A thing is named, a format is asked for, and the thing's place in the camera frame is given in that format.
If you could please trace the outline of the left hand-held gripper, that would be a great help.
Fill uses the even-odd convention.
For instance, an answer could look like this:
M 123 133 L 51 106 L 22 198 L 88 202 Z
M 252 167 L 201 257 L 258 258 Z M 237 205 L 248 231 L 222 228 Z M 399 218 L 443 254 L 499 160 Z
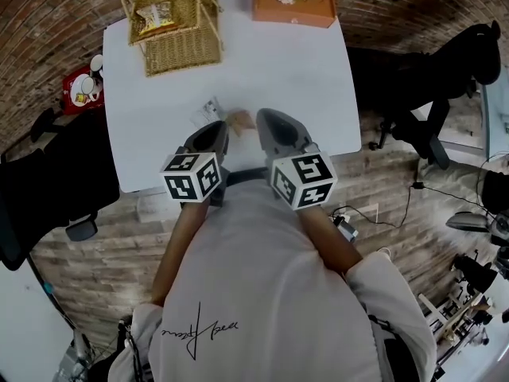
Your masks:
M 229 126 L 216 121 L 189 136 L 175 154 L 170 154 L 160 170 L 169 198 L 184 203 L 202 203 L 220 208 L 228 171 L 222 167 L 227 153 Z

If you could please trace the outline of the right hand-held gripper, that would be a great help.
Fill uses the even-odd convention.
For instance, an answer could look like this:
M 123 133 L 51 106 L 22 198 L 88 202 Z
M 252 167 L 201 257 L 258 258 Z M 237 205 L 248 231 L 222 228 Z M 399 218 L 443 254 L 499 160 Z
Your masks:
M 306 127 L 271 108 L 260 109 L 256 123 L 262 150 L 270 159 L 270 187 L 275 198 L 293 211 L 327 202 L 338 178 L 331 158 L 320 151 Z

